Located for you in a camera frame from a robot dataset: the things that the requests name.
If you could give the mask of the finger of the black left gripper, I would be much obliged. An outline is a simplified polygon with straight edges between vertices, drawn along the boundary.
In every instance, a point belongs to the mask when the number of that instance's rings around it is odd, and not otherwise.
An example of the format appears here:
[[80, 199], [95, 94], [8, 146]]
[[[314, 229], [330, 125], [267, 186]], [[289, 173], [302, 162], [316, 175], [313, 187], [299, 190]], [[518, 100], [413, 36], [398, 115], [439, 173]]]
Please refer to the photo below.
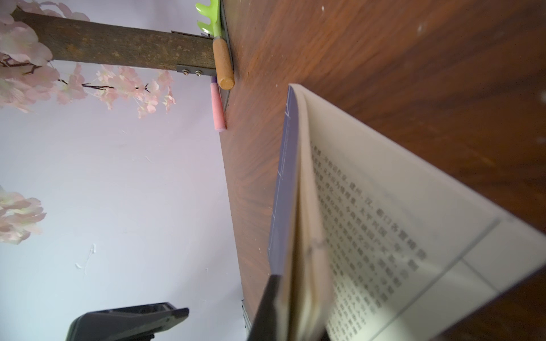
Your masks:
[[188, 308], [168, 302], [134, 305], [89, 312], [76, 318], [68, 329], [69, 341], [152, 340], [185, 321]]

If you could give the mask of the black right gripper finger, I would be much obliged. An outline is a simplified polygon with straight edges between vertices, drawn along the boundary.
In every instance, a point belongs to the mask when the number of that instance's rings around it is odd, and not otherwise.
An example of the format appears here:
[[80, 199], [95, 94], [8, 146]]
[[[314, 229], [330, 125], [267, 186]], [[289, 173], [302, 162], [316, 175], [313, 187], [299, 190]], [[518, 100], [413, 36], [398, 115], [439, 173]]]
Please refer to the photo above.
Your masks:
[[280, 275], [271, 275], [262, 295], [256, 317], [248, 336], [248, 341], [276, 341], [277, 312], [274, 301], [280, 287]]

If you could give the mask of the dark blue paperback book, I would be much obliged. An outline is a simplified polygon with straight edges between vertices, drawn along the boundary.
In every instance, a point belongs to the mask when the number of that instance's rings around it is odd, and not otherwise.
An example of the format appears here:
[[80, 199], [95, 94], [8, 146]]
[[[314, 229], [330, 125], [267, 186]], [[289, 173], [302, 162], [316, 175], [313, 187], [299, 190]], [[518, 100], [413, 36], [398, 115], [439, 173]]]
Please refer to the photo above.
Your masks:
[[430, 340], [545, 265], [545, 236], [301, 85], [268, 250], [278, 340]]

